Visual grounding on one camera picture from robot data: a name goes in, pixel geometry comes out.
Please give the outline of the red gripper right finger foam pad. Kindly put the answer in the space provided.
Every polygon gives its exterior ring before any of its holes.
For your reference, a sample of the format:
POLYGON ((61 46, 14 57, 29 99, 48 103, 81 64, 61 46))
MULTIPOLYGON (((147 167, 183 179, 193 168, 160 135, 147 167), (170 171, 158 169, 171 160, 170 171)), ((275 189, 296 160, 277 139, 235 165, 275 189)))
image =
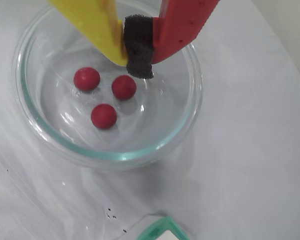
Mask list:
POLYGON ((190 44, 199 34, 219 0, 163 0, 158 17, 125 18, 123 41, 127 72, 152 79, 152 66, 190 44))

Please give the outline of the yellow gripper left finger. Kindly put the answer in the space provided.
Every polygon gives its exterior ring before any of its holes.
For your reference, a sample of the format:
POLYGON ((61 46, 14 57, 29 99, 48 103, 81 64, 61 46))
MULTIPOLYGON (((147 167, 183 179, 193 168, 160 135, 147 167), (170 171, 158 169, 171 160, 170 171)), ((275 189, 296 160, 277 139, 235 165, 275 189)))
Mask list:
POLYGON ((114 0, 51 0, 106 58, 124 67, 128 55, 124 45, 123 22, 118 18, 114 0))

